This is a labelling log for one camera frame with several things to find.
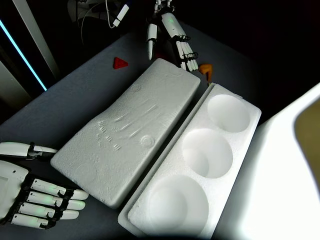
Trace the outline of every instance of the blue light strip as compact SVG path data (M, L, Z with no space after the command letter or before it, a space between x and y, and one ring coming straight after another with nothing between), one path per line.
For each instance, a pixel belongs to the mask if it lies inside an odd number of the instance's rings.
M40 83L41 87L43 87L43 89L45 91L47 91L47 88L42 83L42 81L40 80L40 78L38 77L38 75L36 74L36 72L34 71L32 66L30 65L30 63L28 62L28 60L26 59L24 54L21 52L21 50L19 49L18 45L16 44L16 42L14 41L14 39L12 38L12 36L10 35L10 33L8 32L8 30L6 29L5 25L2 23L1 20L0 20L0 26L1 26L2 30L4 31L4 33L6 34L6 36L8 37L8 39L10 40L10 42L12 43L12 45L14 46L14 48L16 49L16 51L19 53L20 57L23 59L25 64L28 66L28 68L30 69L30 71L34 75L34 77L38 80L38 82Z

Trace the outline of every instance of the dark background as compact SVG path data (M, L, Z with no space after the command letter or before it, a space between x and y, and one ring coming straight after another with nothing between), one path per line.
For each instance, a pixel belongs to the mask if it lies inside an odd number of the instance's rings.
M146 17L153 12L154 6L153 0L135 0L120 27L114 29L109 29L104 20L87 17L82 45L78 25L71 22L68 14L67 0L27 2L58 64L61 77L128 31L146 34ZM260 94L258 107L263 112L261 122L319 82L320 17L316 1L173 0L172 3L179 20L257 64L261 72L256 89Z

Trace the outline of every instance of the styrofoam container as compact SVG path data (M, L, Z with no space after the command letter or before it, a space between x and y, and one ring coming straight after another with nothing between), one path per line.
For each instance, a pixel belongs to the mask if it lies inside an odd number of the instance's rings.
M51 165L118 207L170 133L200 79L157 59L107 110L84 126Z
M211 86L121 211L133 234L209 239L219 221L261 111Z

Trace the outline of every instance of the orange object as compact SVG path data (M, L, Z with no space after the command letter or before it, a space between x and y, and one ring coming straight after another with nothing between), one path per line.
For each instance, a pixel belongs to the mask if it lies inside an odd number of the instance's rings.
M199 66L199 72L202 74L206 74L206 80L208 83L211 83L211 76L214 71L214 67L212 64L201 64Z
M114 69L124 68L124 67L127 67L128 65L129 64L125 60L122 60L121 58L118 58L118 57L114 58L114 63L113 63Z

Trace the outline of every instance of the red block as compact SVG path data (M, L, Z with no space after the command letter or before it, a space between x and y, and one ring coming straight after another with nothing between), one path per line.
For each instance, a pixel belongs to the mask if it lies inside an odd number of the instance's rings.
M120 68L124 68L127 67L129 64L122 60L121 58L115 57L114 58L114 63L113 63L113 68L114 69L120 69Z

